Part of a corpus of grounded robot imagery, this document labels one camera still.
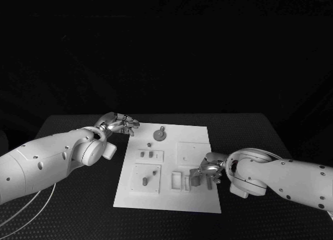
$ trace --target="dark table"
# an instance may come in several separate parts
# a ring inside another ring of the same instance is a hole
[[[206,126],[214,152],[264,149],[291,159],[273,125],[261,113],[129,114],[143,123]],[[92,126],[101,115],[52,115],[36,138]],[[111,160],[78,168],[55,188],[49,204],[33,222],[7,240],[333,240],[333,220],[326,211],[283,199],[268,188],[247,199],[231,193],[227,175],[218,185],[222,214],[113,207],[129,135],[116,133]],[[33,218],[49,198],[43,190],[20,215],[0,228],[0,237]],[[0,223],[35,194],[0,205]]]

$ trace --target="black backdrop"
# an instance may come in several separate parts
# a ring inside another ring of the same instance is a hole
[[[49,115],[264,113],[293,157],[333,165],[333,17],[290,16],[286,1],[182,2],[0,11],[9,149]],[[299,15],[333,16],[332,4]]]

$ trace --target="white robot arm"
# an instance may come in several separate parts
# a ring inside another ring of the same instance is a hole
[[[25,143],[0,157],[0,205],[51,187],[84,165],[104,156],[111,159],[117,147],[107,142],[111,133],[134,136],[136,119],[107,113],[94,126],[54,134]]]
[[[286,200],[333,213],[333,167],[281,159],[255,148],[231,155],[209,152],[199,168],[191,170],[192,186],[199,185],[202,176],[221,183],[224,169],[231,180],[229,191],[240,197],[265,195],[268,186]]]

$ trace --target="screw hole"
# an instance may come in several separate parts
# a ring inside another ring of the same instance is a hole
[[[39,163],[38,163],[38,168],[39,168],[41,170],[43,169],[43,166],[45,166],[43,163],[39,162]]]

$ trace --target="robotic hand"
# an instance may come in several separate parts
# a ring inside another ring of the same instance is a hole
[[[229,191],[242,198],[264,196],[267,188],[289,201],[333,213],[333,167],[283,159],[268,151],[244,148],[231,155],[209,152],[199,168],[189,171],[191,185],[205,175],[221,183],[225,169]]]
[[[101,156],[108,160],[117,147],[113,133],[130,134],[140,123],[130,116],[107,113],[94,126],[58,133],[25,143],[0,157],[0,205],[51,187]]]

